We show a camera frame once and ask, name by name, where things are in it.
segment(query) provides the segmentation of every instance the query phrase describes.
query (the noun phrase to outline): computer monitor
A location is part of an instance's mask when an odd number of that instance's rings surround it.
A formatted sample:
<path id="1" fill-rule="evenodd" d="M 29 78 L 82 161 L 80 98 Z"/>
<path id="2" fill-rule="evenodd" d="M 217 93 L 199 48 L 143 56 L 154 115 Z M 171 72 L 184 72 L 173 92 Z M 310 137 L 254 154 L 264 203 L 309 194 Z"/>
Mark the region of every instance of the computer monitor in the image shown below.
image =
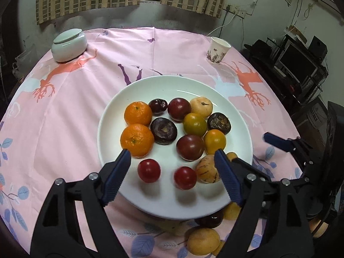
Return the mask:
<path id="1" fill-rule="evenodd" d="M 278 61 L 301 85 L 306 84 L 307 77 L 313 76 L 318 69 L 293 43 L 289 43 Z"/>

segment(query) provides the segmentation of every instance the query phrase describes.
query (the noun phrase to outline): pink tablecloth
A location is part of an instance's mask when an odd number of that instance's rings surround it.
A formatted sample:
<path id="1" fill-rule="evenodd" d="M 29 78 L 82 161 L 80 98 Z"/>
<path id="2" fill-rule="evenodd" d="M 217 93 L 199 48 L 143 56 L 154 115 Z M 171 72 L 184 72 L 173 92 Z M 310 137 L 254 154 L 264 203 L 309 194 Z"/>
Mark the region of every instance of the pink tablecloth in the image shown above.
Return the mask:
<path id="1" fill-rule="evenodd" d="M 152 75 L 197 79 L 228 98 L 245 119 L 253 142 L 253 165 L 273 180 L 299 177 L 293 158 L 262 141 L 270 131 L 283 138 L 298 132 L 269 86 L 234 48 L 220 65 L 206 61 L 209 37 L 183 31 L 95 29 L 86 31 L 87 51 L 58 64 L 49 51 L 32 70 L 1 122 L 0 214 L 19 243 L 30 250 L 33 228 L 54 179 L 67 182 L 98 171 L 97 126 L 110 99 L 130 83 Z M 88 247 L 94 248 L 80 212 Z M 193 257 L 184 233 L 195 223 L 149 216 L 118 195 L 106 207 L 130 257 Z M 216 228 L 224 240 L 234 221 Z M 251 248 L 261 240 L 257 225 Z"/>

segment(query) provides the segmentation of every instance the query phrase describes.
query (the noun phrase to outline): blue gripper pad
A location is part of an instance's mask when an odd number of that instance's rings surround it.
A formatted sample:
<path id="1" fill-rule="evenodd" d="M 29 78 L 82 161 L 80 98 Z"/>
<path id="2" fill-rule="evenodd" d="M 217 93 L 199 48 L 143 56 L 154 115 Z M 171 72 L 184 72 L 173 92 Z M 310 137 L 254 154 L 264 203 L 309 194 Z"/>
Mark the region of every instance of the blue gripper pad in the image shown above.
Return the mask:
<path id="1" fill-rule="evenodd" d="M 269 132 L 265 133 L 263 138 L 266 143 L 269 143 L 280 150 L 285 152 L 291 152 L 293 150 L 293 144 L 289 140 L 285 140 Z"/>
<path id="2" fill-rule="evenodd" d="M 230 167 L 230 161 L 226 154 L 222 150 L 216 150 L 214 161 L 230 199 L 240 205 L 243 200 L 241 196 L 241 184 Z"/>
<path id="3" fill-rule="evenodd" d="M 114 161 L 114 163 L 113 170 L 109 174 L 108 178 L 104 181 L 103 197 L 101 198 L 101 202 L 104 206 L 113 201 L 117 195 L 118 189 L 121 186 L 131 164 L 130 152 L 128 150 L 124 150 L 123 153 L 119 155 L 117 160 Z"/>

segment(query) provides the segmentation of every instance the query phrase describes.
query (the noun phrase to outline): white plate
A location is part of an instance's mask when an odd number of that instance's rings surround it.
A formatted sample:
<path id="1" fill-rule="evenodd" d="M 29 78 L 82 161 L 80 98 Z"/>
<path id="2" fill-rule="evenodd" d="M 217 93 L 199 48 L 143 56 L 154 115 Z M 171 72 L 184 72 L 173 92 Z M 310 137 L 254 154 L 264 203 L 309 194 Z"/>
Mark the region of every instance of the white plate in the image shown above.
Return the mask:
<path id="1" fill-rule="evenodd" d="M 125 108 L 132 102 L 149 103 L 155 98 L 167 102 L 182 97 L 191 100 L 196 96 L 207 97 L 214 104 L 213 112 L 225 114 L 232 129 L 226 135 L 225 153 L 233 151 L 238 157 L 252 164 L 252 141 L 245 121 L 231 102 L 209 86 L 185 77 L 158 75 L 136 81 L 116 94 L 107 105 L 98 127 L 98 154 L 102 166 L 116 160 L 122 151 L 120 136 L 126 123 Z M 169 118 L 167 111 L 162 115 Z M 187 162 L 176 152 L 177 140 L 184 135 L 183 124 L 176 123 L 177 139 L 170 145 L 154 144 L 152 151 L 141 159 L 132 158 L 131 166 L 119 192 L 134 206 L 152 215 L 175 220 L 187 220 L 212 214 L 230 202 L 222 181 L 214 184 L 197 182 L 190 190 L 174 186 L 173 173 L 180 166 L 195 167 L 197 161 Z M 143 159 L 155 159 L 161 166 L 161 177 L 147 184 L 140 180 L 137 166 Z"/>

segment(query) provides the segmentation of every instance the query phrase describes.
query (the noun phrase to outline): red cherry tomato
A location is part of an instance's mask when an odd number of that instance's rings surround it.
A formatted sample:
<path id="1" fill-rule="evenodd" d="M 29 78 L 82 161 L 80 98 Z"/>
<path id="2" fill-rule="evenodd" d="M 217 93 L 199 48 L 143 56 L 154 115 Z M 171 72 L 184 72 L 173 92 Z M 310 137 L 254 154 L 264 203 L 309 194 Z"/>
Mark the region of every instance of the red cherry tomato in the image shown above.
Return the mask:
<path id="1" fill-rule="evenodd" d="M 196 185 L 197 175 L 190 167 L 180 167 L 174 173 L 174 181 L 179 189 L 189 190 Z"/>
<path id="2" fill-rule="evenodd" d="M 140 179 L 147 183 L 156 182 L 161 174 L 160 165 L 153 159 L 145 159 L 139 163 L 137 172 Z"/>

